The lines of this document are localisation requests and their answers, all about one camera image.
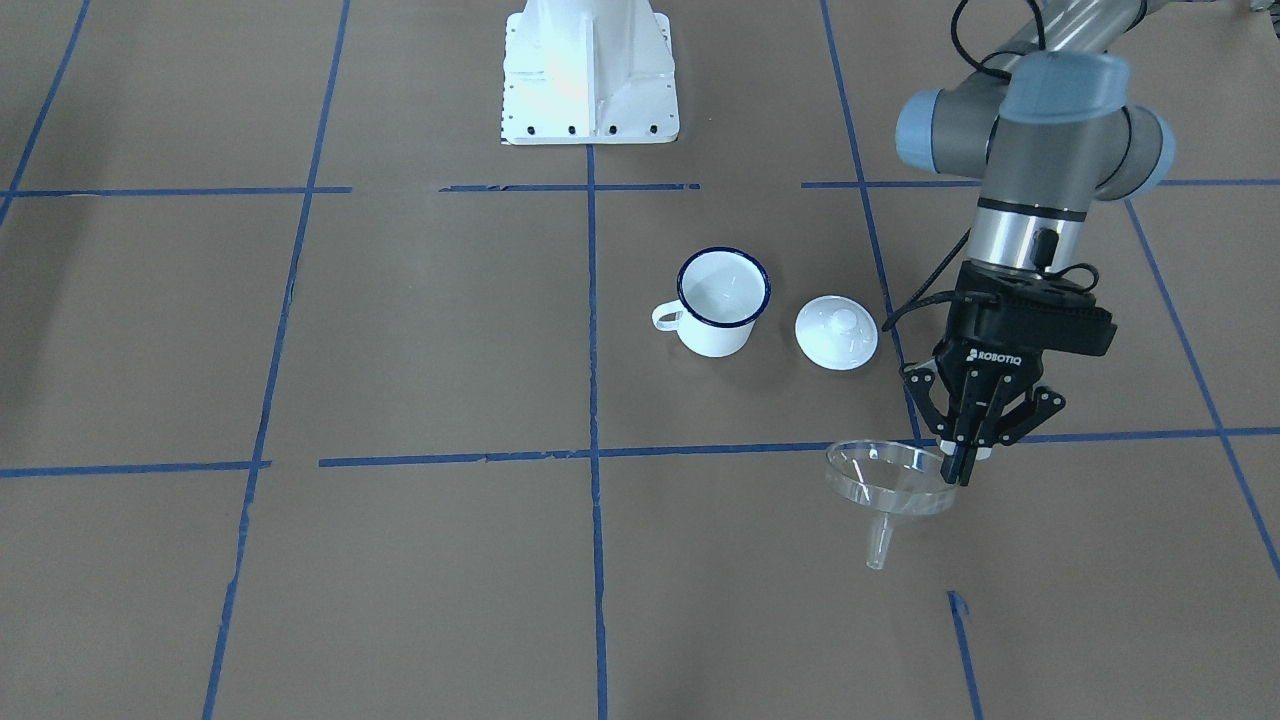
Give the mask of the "clear plastic funnel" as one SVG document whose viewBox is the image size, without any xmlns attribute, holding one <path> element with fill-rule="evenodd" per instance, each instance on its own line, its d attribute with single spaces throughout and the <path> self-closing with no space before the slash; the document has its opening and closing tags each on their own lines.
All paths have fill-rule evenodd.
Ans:
<svg viewBox="0 0 1280 720">
<path fill-rule="evenodd" d="M 824 451 L 826 480 L 841 498 L 869 512 L 867 566 L 879 571 L 896 525 L 947 512 L 957 487 L 941 478 L 942 457 L 910 445 L 846 439 Z"/>
</svg>

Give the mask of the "white enamel mug lid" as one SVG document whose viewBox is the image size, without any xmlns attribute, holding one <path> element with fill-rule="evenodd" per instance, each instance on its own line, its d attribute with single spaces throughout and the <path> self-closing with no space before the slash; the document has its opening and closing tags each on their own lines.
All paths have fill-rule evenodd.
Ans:
<svg viewBox="0 0 1280 720">
<path fill-rule="evenodd" d="M 806 302 L 795 318 L 794 334 L 810 363 L 832 372 L 867 365 L 879 346 L 873 315 L 859 302 L 838 295 Z"/>
</svg>

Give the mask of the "white enamel mug blue rim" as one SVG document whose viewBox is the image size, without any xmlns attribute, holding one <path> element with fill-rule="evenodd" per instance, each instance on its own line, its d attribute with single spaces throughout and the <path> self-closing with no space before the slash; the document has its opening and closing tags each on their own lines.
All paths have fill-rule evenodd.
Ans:
<svg viewBox="0 0 1280 720">
<path fill-rule="evenodd" d="M 676 299 L 652 311 L 652 324 L 675 332 L 703 357 L 727 357 L 742 348 L 772 295 L 760 261 L 732 247 L 691 255 L 678 269 L 675 288 Z"/>
</svg>

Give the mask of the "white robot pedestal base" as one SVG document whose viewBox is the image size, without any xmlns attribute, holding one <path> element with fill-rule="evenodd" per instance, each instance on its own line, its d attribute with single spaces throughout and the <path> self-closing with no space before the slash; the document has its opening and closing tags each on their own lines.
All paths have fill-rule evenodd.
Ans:
<svg viewBox="0 0 1280 720">
<path fill-rule="evenodd" d="M 504 24 L 500 141 L 672 143 L 672 26 L 649 1 L 527 1 Z"/>
</svg>

